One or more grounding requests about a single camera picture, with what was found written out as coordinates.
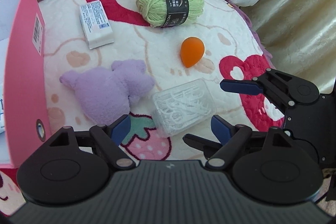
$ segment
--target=black paper band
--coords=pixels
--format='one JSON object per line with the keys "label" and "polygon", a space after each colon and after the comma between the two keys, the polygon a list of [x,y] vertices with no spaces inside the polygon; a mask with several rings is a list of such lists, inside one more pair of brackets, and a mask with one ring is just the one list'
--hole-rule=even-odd
{"label": "black paper band", "polygon": [[167,16],[161,27],[172,27],[183,24],[189,14],[188,0],[166,0]]}

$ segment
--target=purple plush toy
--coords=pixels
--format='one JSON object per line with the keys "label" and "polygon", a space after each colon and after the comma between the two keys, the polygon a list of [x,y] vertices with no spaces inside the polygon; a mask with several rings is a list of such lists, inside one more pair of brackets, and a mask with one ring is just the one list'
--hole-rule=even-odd
{"label": "purple plush toy", "polygon": [[83,112],[97,124],[112,124],[130,112],[130,105],[137,103],[155,84],[145,74],[142,60],[114,61],[112,70],[97,67],[84,73],[73,70],[64,73],[60,82],[75,91]]}

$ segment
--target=cream curtain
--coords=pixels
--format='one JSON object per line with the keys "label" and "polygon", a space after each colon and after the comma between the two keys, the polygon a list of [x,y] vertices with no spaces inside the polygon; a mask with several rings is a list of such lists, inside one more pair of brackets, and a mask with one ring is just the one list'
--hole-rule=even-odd
{"label": "cream curtain", "polygon": [[260,0],[242,10],[281,71],[330,93],[336,76],[336,0]]}

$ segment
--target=plastic container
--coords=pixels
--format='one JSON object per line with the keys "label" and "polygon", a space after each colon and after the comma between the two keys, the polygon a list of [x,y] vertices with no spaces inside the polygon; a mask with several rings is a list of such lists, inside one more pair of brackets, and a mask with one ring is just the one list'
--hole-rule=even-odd
{"label": "plastic container", "polygon": [[174,136],[216,113],[215,102],[202,79],[154,93],[152,118],[160,137]]}

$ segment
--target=white paper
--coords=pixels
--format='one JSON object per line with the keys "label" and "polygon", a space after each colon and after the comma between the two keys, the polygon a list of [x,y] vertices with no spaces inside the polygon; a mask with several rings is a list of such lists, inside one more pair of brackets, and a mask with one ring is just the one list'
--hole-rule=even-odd
{"label": "white paper", "polygon": [[0,41],[11,34],[17,6],[20,0],[0,0]]}
{"label": "white paper", "polygon": [[20,0],[0,0],[0,164],[9,164],[9,150],[6,143],[3,84],[9,36]]}

